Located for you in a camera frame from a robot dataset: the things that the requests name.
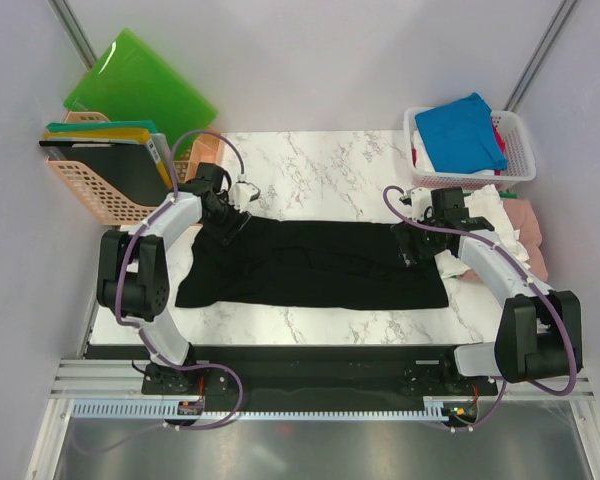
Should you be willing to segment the black t shirt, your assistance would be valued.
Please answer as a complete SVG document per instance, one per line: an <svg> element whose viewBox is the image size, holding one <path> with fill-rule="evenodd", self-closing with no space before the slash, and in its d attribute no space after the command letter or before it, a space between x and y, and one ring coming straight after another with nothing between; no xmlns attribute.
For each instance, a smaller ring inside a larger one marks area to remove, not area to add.
<svg viewBox="0 0 600 480"><path fill-rule="evenodd" d="M175 304L217 302L359 311L440 309L434 261L405 263L389 224L251 218L227 245L200 231Z"/></svg>

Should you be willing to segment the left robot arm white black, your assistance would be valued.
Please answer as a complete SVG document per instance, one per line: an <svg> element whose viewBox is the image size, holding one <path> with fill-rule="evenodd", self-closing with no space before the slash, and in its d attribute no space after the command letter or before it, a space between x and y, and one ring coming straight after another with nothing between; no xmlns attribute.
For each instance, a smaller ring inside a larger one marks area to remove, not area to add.
<svg viewBox="0 0 600 480"><path fill-rule="evenodd" d="M165 382L188 393L199 382L198 367L187 361L190 343L168 308L170 282L166 254L194 224L222 246L250 220L249 203L260 189L243 174L234 183L228 172L201 163L194 179L181 183L128 231L109 230L100 243L96 297L116 322L137 331L156 364L167 366Z"/></svg>

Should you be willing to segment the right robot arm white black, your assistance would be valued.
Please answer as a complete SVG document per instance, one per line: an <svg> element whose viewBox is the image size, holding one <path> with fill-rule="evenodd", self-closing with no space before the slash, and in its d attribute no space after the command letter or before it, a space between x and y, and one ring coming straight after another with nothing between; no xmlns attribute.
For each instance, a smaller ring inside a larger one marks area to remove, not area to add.
<svg viewBox="0 0 600 480"><path fill-rule="evenodd" d="M406 264L449 252L482 280L502 309L495 340L455 347L453 359L438 368L440 386L457 394L484 376L569 394L583 360L577 296L532 274L487 219L470 214L461 188L415 188L402 192L400 200L411 211L397 215L392 231Z"/></svg>

